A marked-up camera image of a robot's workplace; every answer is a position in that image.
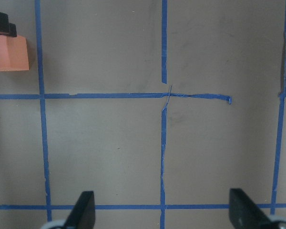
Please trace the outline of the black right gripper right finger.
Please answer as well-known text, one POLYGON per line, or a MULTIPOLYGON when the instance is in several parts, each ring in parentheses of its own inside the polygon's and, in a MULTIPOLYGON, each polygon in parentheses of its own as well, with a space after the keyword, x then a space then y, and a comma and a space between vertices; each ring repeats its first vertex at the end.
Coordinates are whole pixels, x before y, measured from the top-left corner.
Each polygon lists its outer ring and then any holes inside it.
POLYGON ((240 188, 229 190, 229 220, 235 229, 286 229, 286 219, 267 216, 240 188))

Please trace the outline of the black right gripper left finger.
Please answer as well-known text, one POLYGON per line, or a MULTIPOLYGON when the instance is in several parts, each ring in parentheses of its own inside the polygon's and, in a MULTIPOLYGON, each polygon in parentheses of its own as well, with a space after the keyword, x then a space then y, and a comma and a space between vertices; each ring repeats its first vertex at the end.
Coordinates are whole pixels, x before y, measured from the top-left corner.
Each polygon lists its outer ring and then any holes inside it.
POLYGON ((68 217, 45 223, 42 229, 93 229, 96 222, 93 191, 83 191, 68 217))

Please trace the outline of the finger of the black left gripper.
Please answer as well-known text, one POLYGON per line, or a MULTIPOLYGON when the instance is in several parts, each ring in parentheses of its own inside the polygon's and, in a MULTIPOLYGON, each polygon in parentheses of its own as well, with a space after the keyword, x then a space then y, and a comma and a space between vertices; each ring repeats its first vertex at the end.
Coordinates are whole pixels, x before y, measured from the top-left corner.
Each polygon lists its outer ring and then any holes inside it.
POLYGON ((8 15, 3 12, 0 12, 0 35, 17 37, 16 25, 10 23, 8 15))

